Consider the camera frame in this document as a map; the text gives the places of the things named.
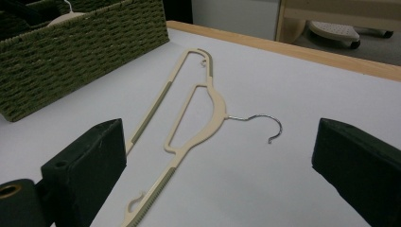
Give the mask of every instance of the table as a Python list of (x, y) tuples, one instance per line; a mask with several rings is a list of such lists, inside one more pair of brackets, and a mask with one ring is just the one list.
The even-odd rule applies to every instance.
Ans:
[[(284, 131), (269, 145), (275, 122), (224, 122), (189, 152), (141, 226), (368, 226), (313, 170), (310, 159), (321, 117), (401, 148), (400, 67), (206, 27), (167, 25), (168, 44), (18, 122), (0, 119), (0, 181), (39, 181), (42, 164), (100, 122), (122, 118), (130, 136), (180, 55), (198, 47), (214, 59), (215, 88), (229, 114), (271, 114)], [(156, 181), (172, 158), (163, 151), (167, 134), (191, 86), (204, 78), (201, 58), (190, 56), (93, 226), (119, 226), (127, 202)], [(200, 89), (173, 145), (201, 129), (211, 112)]]
[(282, 0), (275, 40), (292, 43), (289, 37), (298, 37), (301, 29), (285, 31), (294, 19), (401, 31), (400, 11), (399, 0)]

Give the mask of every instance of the white table surface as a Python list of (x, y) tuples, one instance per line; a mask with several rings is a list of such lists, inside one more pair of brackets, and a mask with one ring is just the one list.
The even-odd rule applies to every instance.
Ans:
[[(186, 48), (208, 51), (227, 120), (193, 148), (141, 226), (369, 226), (311, 164), (321, 117), (354, 125), (401, 148), (401, 83), (170, 29), (170, 42), (9, 123), (0, 118), (0, 183), (42, 176), (40, 166), (94, 125), (122, 118), (131, 136)], [(172, 154), (163, 143), (192, 85), (205, 81), (191, 55), (128, 156), (128, 165), (92, 226), (119, 226), (130, 199), (147, 191)], [(199, 89), (173, 141), (180, 145), (208, 122), (212, 102)]]

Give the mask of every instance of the plastic hanger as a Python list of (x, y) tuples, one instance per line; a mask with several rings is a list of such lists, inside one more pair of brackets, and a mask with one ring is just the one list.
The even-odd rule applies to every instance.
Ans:
[[(141, 126), (138, 128), (138, 130), (136, 131), (136, 133), (134, 134), (132, 139), (129, 141), (126, 148), (131, 149), (132, 146), (139, 139), (140, 134), (143, 132), (143, 130), (145, 129), (149, 120), (152, 118), (152, 116), (156, 112), (157, 108), (159, 107), (161, 101), (166, 96), (166, 93), (167, 93), (169, 87), (171, 86), (171, 83), (176, 78), (178, 72), (180, 71), (180, 69), (183, 65), (184, 60), (190, 53), (200, 54), (204, 57), (204, 60), (202, 63), (204, 63), (207, 67), (206, 83), (197, 84), (193, 87), (192, 92), (189, 94), (188, 98), (186, 99), (186, 101), (180, 111), (180, 114), (166, 139), (165, 150), (167, 152), (171, 152), (171, 153), (175, 154), (173, 160), (168, 164), (167, 168), (164, 170), (161, 177), (159, 177), (159, 179), (156, 181), (156, 183), (153, 185), (153, 187), (149, 190), (149, 192), (139, 201), (139, 204), (135, 207), (135, 209), (132, 212), (130, 211), (130, 207), (133, 204), (133, 202), (138, 201), (138, 199), (135, 199), (134, 201), (131, 201), (129, 203), (129, 206), (127, 207), (127, 210), (125, 213), (124, 222), (121, 226), (124, 226), (124, 227), (137, 226), (139, 224), (139, 222), (145, 216), (145, 214), (148, 211), (148, 209), (150, 208), (150, 206), (153, 204), (153, 202), (157, 199), (157, 197), (159, 196), (159, 194), (161, 193), (163, 188), (166, 186), (167, 182), (170, 180), (170, 178), (172, 177), (175, 170), (177, 169), (177, 167), (179, 166), (179, 164), (181, 163), (181, 161), (183, 160), (185, 155), (188, 153), (188, 151), (190, 149), (192, 149), (194, 146), (196, 146), (196, 145), (200, 144), (201, 142), (205, 141), (206, 139), (210, 138), (214, 133), (216, 133), (216, 131), (218, 131), (218, 129), (221, 127), (224, 120), (234, 119), (234, 120), (240, 120), (240, 121), (249, 121), (256, 117), (268, 117), (268, 118), (273, 119), (279, 125), (280, 130), (276, 135), (269, 138), (269, 143), (271, 143), (271, 140), (280, 136), (280, 134), (283, 131), (283, 127), (282, 127), (280, 121), (278, 119), (276, 119), (275, 117), (272, 117), (267, 114), (257, 114), (257, 115), (254, 115), (254, 116), (251, 116), (248, 118), (242, 118), (242, 117), (228, 115), (226, 113), (226, 105), (225, 105), (224, 99), (218, 93), (218, 91), (213, 87), (212, 57), (210, 56), (209, 53), (207, 53), (204, 50), (188, 49), (180, 57), (179, 62), (176, 64), (173, 72), (170, 74), (170, 77), (165, 85), (165, 88), (159, 94), (159, 97), (156, 99), (156, 101), (155, 101), (153, 107), (150, 109), (147, 117), (144, 119)], [(192, 96), (195, 94), (196, 89), (199, 87), (205, 87), (207, 89), (208, 95), (212, 99), (213, 106), (214, 106), (212, 118), (200, 132), (198, 132), (194, 137), (189, 139), (182, 147), (173, 148), (172, 146), (170, 146), (170, 143), (174, 137), (176, 130), (178, 129), (178, 126), (180, 125), (181, 120), (183, 119), (183, 115), (189, 105), (190, 100), (192, 99)]]
[(68, 2), (67, 0), (64, 0), (64, 2), (65, 2), (66, 4), (68, 4), (68, 6), (70, 7), (70, 12), (67, 13), (67, 14), (64, 14), (64, 15), (62, 15), (62, 16), (56, 18), (56, 19), (54, 19), (54, 20), (51, 21), (47, 26), (53, 26), (53, 25), (58, 24), (58, 23), (60, 23), (60, 22), (63, 22), (63, 21), (69, 20), (69, 19), (71, 19), (71, 18), (78, 17), (78, 16), (80, 16), (80, 15), (85, 14), (85, 13), (83, 13), (83, 12), (73, 12), (73, 7), (71, 6), (71, 3)]

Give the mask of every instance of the wall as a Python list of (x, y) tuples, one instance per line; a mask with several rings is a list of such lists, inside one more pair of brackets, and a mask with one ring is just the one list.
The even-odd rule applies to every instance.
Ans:
[(280, 0), (192, 0), (195, 25), (274, 40)]

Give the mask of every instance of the clothes hanger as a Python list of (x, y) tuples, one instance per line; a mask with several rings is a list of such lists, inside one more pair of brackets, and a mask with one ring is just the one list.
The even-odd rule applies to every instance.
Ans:
[[(129, 141), (126, 148), (131, 149), (133, 147), (133, 145), (136, 143), (136, 141), (139, 139), (140, 134), (144, 131), (146, 125), (148, 124), (148, 122), (150, 121), (150, 119), (152, 118), (154, 113), (156, 112), (156, 110), (159, 107), (160, 103), (162, 102), (163, 98), (166, 96), (166, 93), (168, 92), (168, 89), (171, 86), (171, 83), (177, 77), (177, 74), (180, 71), (181, 67), (183, 66), (183, 63), (184, 63), (186, 57), (190, 53), (200, 54), (204, 57), (202, 64), (206, 65), (206, 67), (207, 67), (206, 68), (206, 83), (196, 84), (193, 87), (191, 93), (189, 94), (188, 98), (186, 99), (186, 101), (180, 111), (180, 114), (179, 114), (177, 120), (174, 123), (173, 128), (171, 129), (171, 131), (166, 139), (165, 150), (167, 152), (174, 153), (175, 154), (174, 158), (168, 164), (167, 168), (164, 170), (161, 177), (159, 177), (159, 179), (156, 181), (156, 183), (153, 185), (153, 187), (149, 190), (149, 192), (146, 195), (142, 194), (139, 198), (132, 200), (127, 205), (124, 222), (121, 225), (121, 227), (128, 227), (128, 226), (131, 227), (131, 226), (137, 226), (139, 224), (139, 222), (142, 220), (142, 218), (147, 213), (150, 206), (154, 203), (154, 201), (157, 199), (159, 194), (162, 192), (163, 188), (166, 186), (168, 181), (171, 179), (175, 170), (177, 169), (177, 167), (179, 166), (179, 164), (181, 163), (181, 161), (183, 160), (185, 155), (189, 152), (189, 150), (192, 149), (194, 146), (207, 140), (214, 133), (216, 133), (216, 131), (218, 131), (218, 129), (221, 127), (224, 120), (233, 119), (233, 120), (240, 120), (240, 121), (249, 121), (256, 117), (268, 117), (268, 118), (274, 120), (279, 125), (280, 130), (276, 135), (269, 138), (269, 144), (271, 143), (271, 140), (280, 136), (283, 131), (281, 122), (278, 119), (276, 119), (275, 117), (267, 115), (267, 114), (257, 114), (257, 115), (253, 115), (248, 118), (242, 118), (242, 117), (228, 115), (226, 113), (226, 105), (225, 105), (224, 99), (218, 93), (218, 91), (213, 87), (212, 57), (210, 56), (209, 53), (207, 53), (204, 50), (188, 49), (180, 57), (179, 62), (174, 67), (173, 72), (170, 74), (170, 77), (168, 78), (168, 80), (165, 84), (165, 88), (159, 94), (159, 97), (156, 99), (156, 101), (155, 101), (154, 105), (152, 106), (152, 108), (150, 109), (147, 117), (144, 119), (141, 126), (138, 128), (138, 130), (136, 131), (136, 133), (134, 134), (132, 139)], [(174, 134), (177, 131), (177, 129), (181, 123), (181, 120), (183, 119), (183, 115), (192, 99), (192, 96), (195, 94), (195, 91), (200, 87), (205, 87), (207, 89), (208, 95), (212, 99), (213, 106), (214, 106), (212, 118), (200, 132), (198, 132), (194, 137), (189, 139), (182, 147), (173, 148), (170, 144), (174, 137)], [(139, 201), (139, 204), (131, 212), (132, 204), (137, 201)]]
[(69, 20), (69, 19), (71, 19), (71, 18), (78, 17), (78, 16), (80, 16), (80, 15), (85, 14), (85, 13), (83, 13), (83, 12), (73, 12), (73, 7), (71, 6), (71, 3), (68, 2), (67, 0), (64, 0), (64, 2), (65, 2), (66, 4), (68, 4), (68, 6), (70, 7), (70, 12), (69, 12), (69, 13), (66, 13), (66, 14), (64, 14), (64, 15), (62, 15), (62, 16), (56, 18), (56, 19), (54, 19), (54, 20), (51, 21), (47, 26), (53, 26), (53, 25), (58, 24), (58, 23), (60, 23), (60, 22), (63, 22), (63, 21)]

